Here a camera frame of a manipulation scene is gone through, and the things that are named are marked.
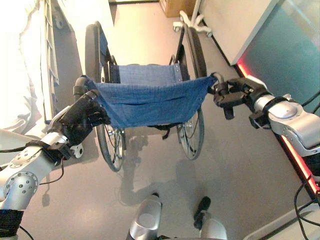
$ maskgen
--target wheelchair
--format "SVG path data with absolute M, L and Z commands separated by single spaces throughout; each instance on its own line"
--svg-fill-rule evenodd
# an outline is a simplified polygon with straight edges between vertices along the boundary
M 190 80 L 183 38 L 191 52 L 195 80 Z M 176 55 L 168 65 L 118 65 L 110 54 L 100 23 L 88 25 L 85 33 L 85 73 L 89 80 L 77 80 L 77 100 L 96 89 L 109 124 L 96 127 L 99 148 L 112 171 L 121 169 L 126 150 L 126 129 L 148 126 L 165 130 L 162 139 L 176 128 L 186 157 L 195 160 L 204 141 L 201 104 L 215 78 L 207 76 L 200 40 L 194 28 L 183 26 Z

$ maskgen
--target wheelchair tire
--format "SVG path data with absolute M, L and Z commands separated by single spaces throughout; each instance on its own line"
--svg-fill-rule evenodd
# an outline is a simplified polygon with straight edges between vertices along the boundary
M 121 169 L 124 159 L 125 131 L 113 129 L 110 125 L 96 127 L 101 154 L 112 171 Z
M 201 108 L 190 120 L 177 126 L 177 134 L 186 157 L 190 160 L 197 159 L 205 136 L 204 115 Z
M 96 83 L 101 83 L 99 53 L 98 27 L 96 24 L 91 24 L 85 30 L 85 74 Z

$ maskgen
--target red led light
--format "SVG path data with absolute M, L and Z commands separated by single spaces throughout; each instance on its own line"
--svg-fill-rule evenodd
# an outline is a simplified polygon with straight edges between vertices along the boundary
M 244 66 L 241 63 L 239 63 L 238 67 L 239 67 L 240 71 L 242 72 L 243 76 L 246 78 L 248 76 L 248 74 L 247 74 L 247 71 L 245 70 Z
M 294 149 L 294 147 L 291 145 L 291 143 L 284 136 L 281 136 L 281 138 L 283 139 L 283 141 L 287 145 L 287 147 L 288 147 L 289 151 L 291 152 L 294 160 L 299 165 L 299 167 L 300 167 L 305 179 L 307 179 L 312 173 L 311 173 L 310 169 L 308 168 L 308 166 L 305 164 L 305 161 L 297 153 L 297 151 Z M 318 187 L 316 185 L 316 182 L 315 182 L 315 180 L 313 178 L 311 178 L 308 182 L 309 182 L 310 187 L 312 188 L 314 193 L 316 193 L 317 191 L 320 190 L 320 187 Z

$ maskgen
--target white wall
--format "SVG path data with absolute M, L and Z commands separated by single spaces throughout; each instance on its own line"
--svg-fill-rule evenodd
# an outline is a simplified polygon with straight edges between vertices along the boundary
M 202 0 L 199 12 L 231 65 L 237 63 L 279 0 Z

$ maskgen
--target blue fabric seat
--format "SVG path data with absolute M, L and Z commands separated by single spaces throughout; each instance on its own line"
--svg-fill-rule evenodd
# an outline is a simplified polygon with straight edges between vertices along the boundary
M 109 74 L 116 83 L 91 81 L 88 87 L 98 89 L 114 128 L 184 123 L 215 82 L 211 76 L 183 81 L 178 64 L 113 65 Z

